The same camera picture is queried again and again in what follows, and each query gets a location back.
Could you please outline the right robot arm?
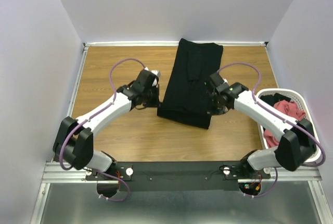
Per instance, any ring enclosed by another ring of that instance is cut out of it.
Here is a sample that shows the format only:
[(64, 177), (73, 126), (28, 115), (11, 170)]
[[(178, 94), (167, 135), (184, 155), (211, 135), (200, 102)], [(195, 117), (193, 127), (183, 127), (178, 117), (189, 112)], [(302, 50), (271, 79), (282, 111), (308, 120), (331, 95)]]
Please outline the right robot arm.
[(204, 84), (209, 98), (208, 114), (222, 115), (237, 110), (268, 130), (278, 145), (264, 150), (254, 150), (236, 165), (236, 172), (251, 178), (264, 168), (282, 167), (295, 171), (313, 156), (319, 145), (314, 136), (312, 123), (297, 120), (278, 111), (259, 99), (243, 84), (228, 84), (219, 73), (210, 75)]

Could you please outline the black t shirt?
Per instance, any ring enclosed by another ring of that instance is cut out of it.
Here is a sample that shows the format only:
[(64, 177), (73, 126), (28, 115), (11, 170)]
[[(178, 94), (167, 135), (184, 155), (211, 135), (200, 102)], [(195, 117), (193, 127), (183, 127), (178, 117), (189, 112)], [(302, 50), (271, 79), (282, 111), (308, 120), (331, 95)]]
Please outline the black t shirt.
[(223, 46), (181, 39), (174, 66), (157, 116), (185, 125), (208, 129), (208, 95), (205, 79), (221, 64)]

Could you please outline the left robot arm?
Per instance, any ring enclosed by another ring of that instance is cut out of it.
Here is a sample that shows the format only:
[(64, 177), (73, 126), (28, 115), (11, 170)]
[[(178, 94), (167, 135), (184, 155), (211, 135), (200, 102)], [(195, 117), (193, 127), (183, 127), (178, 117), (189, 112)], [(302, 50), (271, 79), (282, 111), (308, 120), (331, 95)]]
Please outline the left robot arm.
[(116, 161), (110, 155), (94, 149), (94, 138), (120, 116), (139, 105), (159, 105), (158, 70), (144, 68), (135, 80), (116, 89), (104, 103), (76, 119), (66, 117), (59, 126), (53, 152), (70, 168), (96, 170), (105, 180), (115, 173)]

